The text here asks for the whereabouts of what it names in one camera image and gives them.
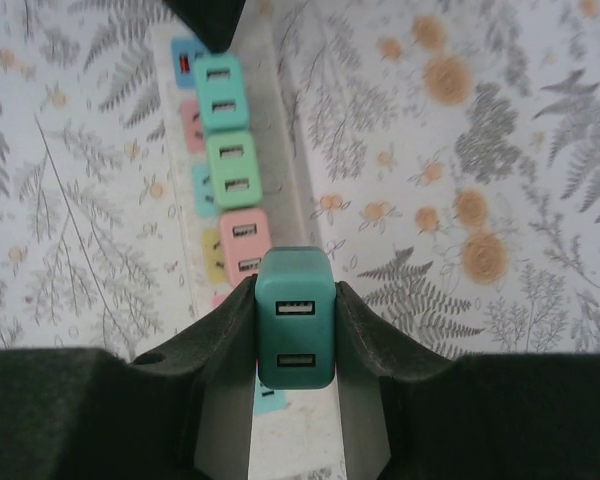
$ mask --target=mint green usb charger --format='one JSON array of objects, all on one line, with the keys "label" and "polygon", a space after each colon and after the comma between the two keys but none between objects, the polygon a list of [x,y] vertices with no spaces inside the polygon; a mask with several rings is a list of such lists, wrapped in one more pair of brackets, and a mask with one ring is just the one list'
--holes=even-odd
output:
[{"label": "mint green usb charger", "polygon": [[216,133],[207,137],[206,144],[215,204],[235,210],[260,203],[262,180],[252,135]]},{"label": "mint green usb charger", "polygon": [[274,390],[318,389],[335,375],[336,287],[315,247],[267,252],[256,280],[258,376]]}]

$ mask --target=fern leaf print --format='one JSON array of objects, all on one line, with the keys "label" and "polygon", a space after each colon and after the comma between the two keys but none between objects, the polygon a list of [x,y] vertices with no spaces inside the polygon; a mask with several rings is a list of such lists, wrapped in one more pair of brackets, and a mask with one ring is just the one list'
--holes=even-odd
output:
[{"label": "fern leaf print", "polygon": [[[543,87],[541,90],[560,94],[562,98],[534,116],[563,117],[553,135],[548,165],[566,156],[563,152],[573,147],[562,199],[575,196],[586,185],[580,213],[600,201],[600,100],[597,98],[600,82],[587,84],[585,76],[584,69],[573,71],[566,79]],[[600,223],[600,211],[594,222]]]},{"label": "fern leaf print", "polygon": [[161,120],[160,123],[154,128],[149,135],[147,135],[147,142],[156,142],[161,138],[164,138],[166,134],[166,129],[164,126],[164,120]]},{"label": "fern leaf print", "polygon": [[505,352],[556,349],[567,328],[565,278],[527,263],[520,283],[524,301],[507,303],[501,297],[487,305],[487,333]]},{"label": "fern leaf print", "polygon": [[118,25],[114,23],[112,19],[109,19],[107,25],[101,25],[96,31],[96,34],[91,41],[89,53],[84,61],[83,70],[86,72],[100,55],[109,48],[117,45],[118,41]]},{"label": "fern leaf print", "polygon": [[142,93],[131,115],[124,123],[125,128],[133,127],[160,108],[158,82],[152,82]]},{"label": "fern leaf print", "polygon": [[443,293],[427,279],[433,262],[409,265],[413,251],[413,248],[397,250],[386,264],[358,274],[359,278],[383,283],[365,295],[364,300],[379,308],[390,323],[428,348],[449,357],[458,356],[464,352],[451,342],[479,335],[484,329],[450,318],[468,311],[471,302]]},{"label": "fern leaf print", "polygon": [[155,75],[153,52],[146,45],[132,48],[122,54],[122,60],[115,68],[111,90],[100,104],[100,111],[111,110],[120,105],[127,96]]},{"label": "fern leaf print", "polygon": [[67,11],[69,13],[85,10],[136,10],[156,5],[155,0],[79,0],[72,3]]}]

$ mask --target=black object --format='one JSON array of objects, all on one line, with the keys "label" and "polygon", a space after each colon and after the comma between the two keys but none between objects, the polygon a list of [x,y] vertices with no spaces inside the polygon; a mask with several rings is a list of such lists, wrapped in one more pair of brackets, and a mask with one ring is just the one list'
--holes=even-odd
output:
[{"label": "black object", "polygon": [[[0,352],[0,480],[243,480],[255,277],[133,364]],[[600,355],[448,361],[345,283],[336,355],[349,480],[600,480]]]},{"label": "black object", "polygon": [[212,53],[231,46],[246,0],[164,0]]}]

